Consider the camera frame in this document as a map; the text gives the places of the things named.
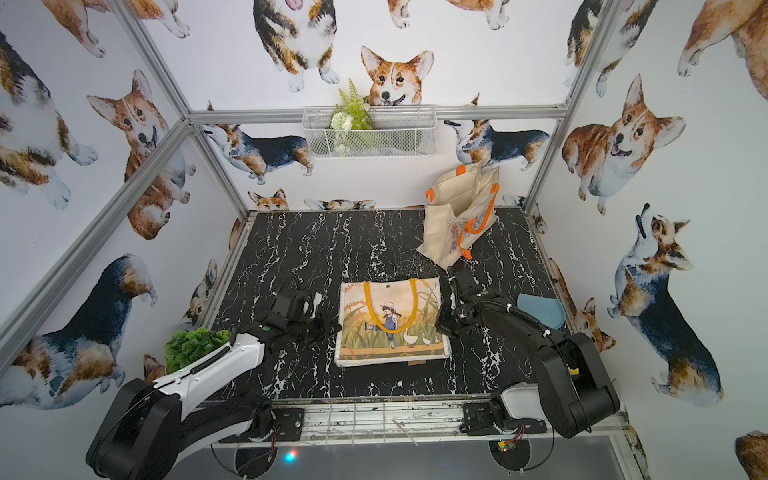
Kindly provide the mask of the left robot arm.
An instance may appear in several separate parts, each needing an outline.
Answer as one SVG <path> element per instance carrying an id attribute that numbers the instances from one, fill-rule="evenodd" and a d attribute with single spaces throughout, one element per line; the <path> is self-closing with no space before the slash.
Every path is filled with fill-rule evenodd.
<path id="1" fill-rule="evenodd" d="M 286 429 L 268 398 L 246 391 L 203 403 L 273 353 L 302 351 L 336 335 L 339 321 L 321 311 L 321 302 L 320 293 L 301 287 L 260 299 L 252 322 L 212 353 L 153 383 L 136 379 L 121 387 L 87 465 L 105 479 L 163 479 L 180 460 L 228 437 L 276 440 Z"/>

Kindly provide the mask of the cream bag yellow handles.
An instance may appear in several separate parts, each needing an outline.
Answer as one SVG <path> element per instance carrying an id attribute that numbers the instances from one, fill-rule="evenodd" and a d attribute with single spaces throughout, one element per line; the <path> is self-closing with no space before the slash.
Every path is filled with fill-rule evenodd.
<path id="1" fill-rule="evenodd" d="M 336 365 L 362 367 L 449 358 L 450 340 L 437 330 L 441 307 L 437 277 L 342 284 Z"/>

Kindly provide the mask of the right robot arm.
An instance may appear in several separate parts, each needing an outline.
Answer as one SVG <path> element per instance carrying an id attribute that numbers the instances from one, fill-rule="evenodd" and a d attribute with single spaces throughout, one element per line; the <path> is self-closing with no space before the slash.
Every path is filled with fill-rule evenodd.
<path id="1" fill-rule="evenodd" d="M 513 348 L 532 370 L 532 382 L 513 383 L 465 415 L 467 435 L 543 433 L 572 438 L 619 412 L 621 401 L 592 340 L 552 329 L 468 269 L 439 279 L 446 289 L 437 330 L 465 339 L 485 329 Z"/>

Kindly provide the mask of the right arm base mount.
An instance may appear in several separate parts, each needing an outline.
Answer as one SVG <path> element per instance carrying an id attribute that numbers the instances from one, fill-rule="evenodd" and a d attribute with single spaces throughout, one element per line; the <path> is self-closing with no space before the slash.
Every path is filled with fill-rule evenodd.
<path id="1" fill-rule="evenodd" d="M 458 429 L 468 436 L 544 434 L 548 431 L 544 420 L 513 417 L 496 400 L 465 403 L 462 414 Z"/>

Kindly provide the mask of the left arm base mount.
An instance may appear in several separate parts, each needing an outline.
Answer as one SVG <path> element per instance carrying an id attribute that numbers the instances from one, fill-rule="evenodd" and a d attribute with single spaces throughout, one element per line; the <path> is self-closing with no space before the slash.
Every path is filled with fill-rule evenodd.
<path id="1" fill-rule="evenodd" d="M 260 413 L 244 433 L 221 440 L 222 444 L 293 442 L 301 439 L 306 410 L 286 407 Z"/>

